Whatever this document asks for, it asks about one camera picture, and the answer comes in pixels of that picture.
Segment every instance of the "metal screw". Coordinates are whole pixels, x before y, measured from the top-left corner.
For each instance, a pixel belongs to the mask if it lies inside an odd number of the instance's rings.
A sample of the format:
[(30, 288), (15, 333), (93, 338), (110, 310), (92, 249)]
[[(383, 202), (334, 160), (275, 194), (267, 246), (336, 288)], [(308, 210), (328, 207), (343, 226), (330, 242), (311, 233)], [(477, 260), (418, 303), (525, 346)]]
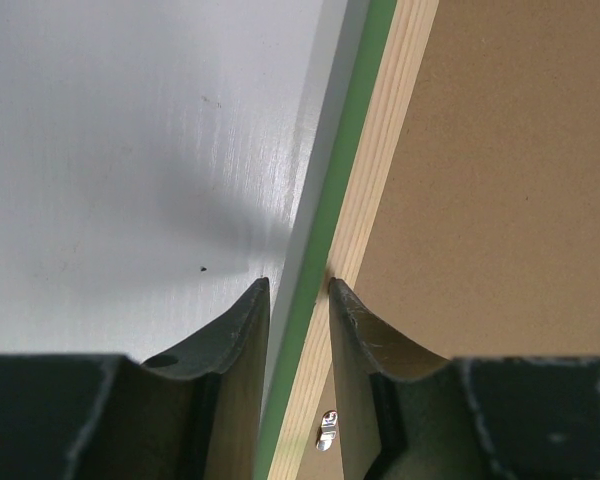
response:
[(336, 424), (338, 423), (338, 412), (329, 410), (322, 416), (322, 424), (318, 432), (316, 448), (321, 452), (328, 450), (336, 438)]

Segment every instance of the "white panel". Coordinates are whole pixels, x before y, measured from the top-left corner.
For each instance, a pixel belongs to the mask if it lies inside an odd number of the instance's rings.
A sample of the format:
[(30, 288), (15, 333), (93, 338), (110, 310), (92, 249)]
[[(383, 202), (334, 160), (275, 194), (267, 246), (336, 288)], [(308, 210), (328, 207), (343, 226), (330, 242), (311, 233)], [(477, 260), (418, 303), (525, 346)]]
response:
[(143, 359), (275, 298), (345, 4), (0, 1), (0, 351)]

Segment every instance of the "wood grain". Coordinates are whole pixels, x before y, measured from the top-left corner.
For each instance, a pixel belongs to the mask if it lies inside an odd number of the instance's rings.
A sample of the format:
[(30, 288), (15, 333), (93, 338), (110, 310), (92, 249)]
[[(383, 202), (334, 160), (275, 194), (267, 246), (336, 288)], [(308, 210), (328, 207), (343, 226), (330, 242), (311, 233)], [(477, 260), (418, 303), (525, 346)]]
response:
[[(329, 252), (331, 275), (355, 281), (402, 129), (437, 0), (399, 0)], [(331, 364), (328, 300), (316, 302), (269, 471), (295, 479)]]
[(322, 423), (322, 416), (329, 410), (336, 408), (336, 392), (333, 379), (333, 368), (327, 374), (320, 403), (311, 424), (309, 439), (302, 454), (302, 463), (298, 470), (296, 480), (343, 480), (342, 451), (340, 448), (340, 427), (337, 426), (337, 436), (329, 450), (321, 452), (316, 448), (318, 431)]
[[(375, 368), (363, 357), (361, 342), (351, 326), (354, 322), (364, 323), (369, 315), (364, 305), (357, 299), (345, 298), (341, 291), (338, 285), (331, 287), (329, 333), (336, 399), (339, 400), (342, 470), (347, 480), (363, 480), (383, 448), (369, 378)], [(355, 318), (350, 318), (353, 311)]]

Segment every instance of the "hole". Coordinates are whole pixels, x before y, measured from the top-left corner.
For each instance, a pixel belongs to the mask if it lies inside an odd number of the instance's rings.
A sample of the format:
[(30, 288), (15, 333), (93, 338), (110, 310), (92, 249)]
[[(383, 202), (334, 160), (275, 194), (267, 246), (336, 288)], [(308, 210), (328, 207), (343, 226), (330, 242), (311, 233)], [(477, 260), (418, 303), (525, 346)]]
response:
[(175, 355), (167, 355), (164, 353), (156, 355), (155, 357), (151, 357), (149, 360), (144, 362), (145, 366), (149, 368), (170, 367), (171, 365), (175, 365), (176, 363), (178, 363), (178, 357), (176, 357)]

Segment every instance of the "plywood edge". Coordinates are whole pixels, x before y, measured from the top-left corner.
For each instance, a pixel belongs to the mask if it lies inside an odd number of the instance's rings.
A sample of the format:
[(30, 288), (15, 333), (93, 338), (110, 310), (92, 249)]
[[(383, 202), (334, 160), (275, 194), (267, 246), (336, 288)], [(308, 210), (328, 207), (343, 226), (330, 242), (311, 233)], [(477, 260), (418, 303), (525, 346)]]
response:
[[(348, 38), (345, 38), (343, 36), (345, 32), (352, 28), (345, 26), (345, 23), (349, 25), (353, 21), (351, 17), (348, 17), (352, 14), (349, 9), (358, 9), (361, 5), (364, 8), (362, 13), (364, 24), (360, 36), (353, 38), (349, 35)], [(329, 93), (332, 88), (346, 89), (345, 101), (342, 108), (338, 109), (338, 117), (335, 118), (328, 111), (325, 112), (324, 109), (320, 112), (316, 142), (325, 141), (324, 139), (318, 139), (318, 136), (322, 136), (324, 133), (323, 122), (337, 123), (336, 136), (330, 146), (329, 153), (327, 153), (329, 156), (327, 172), (323, 182), (321, 182), (322, 187), (317, 208), (310, 220), (309, 236), (297, 246), (297, 248), (303, 248), (302, 261), (297, 279), (294, 282), (291, 303), (288, 310), (286, 310), (286, 326), (282, 341), (279, 344), (270, 390), (266, 397), (266, 408), (260, 426), (255, 469), (257, 480), (266, 480), (271, 469), (280, 429), (293, 387), (293, 380), (309, 330), (309, 320), (322, 286), (329, 248), (340, 216), (340, 209), (362, 136), (364, 121), (371, 103), (373, 88), (380, 70), (380, 63), (389, 37), (395, 9), (396, 0), (349, 2), (345, 19), (343, 19), (342, 31), (336, 50), (345, 48), (344, 44), (341, 45), (341, 42), (347, 42), (346, 48), (356, 50), (355, 61), (353, 68), (348, 71), (345, 77), (349, 77), (349, 82), (343, 83), (340, 81), (332, 84), (332, 81), (335, 81), (333, 78), (335, 71), (332, 72), (329, 78), (325, 103), (332, 101), (334, 98), (335, 93)], [(336, 61), (337, 59), (334, 58), (332, 68), (342, 69), (343, 65), (336, 65)], [(303, 191), (301, 203), (304, 200), (305, 193), (306, 191)]]
[[(398, 0), (329, 251), (328, 275), (355, 285), (413, 92), (437, 0)], [(285, 411), (269, 479), (295, 479), (331, 365), (326, 295), (319, 295)]]

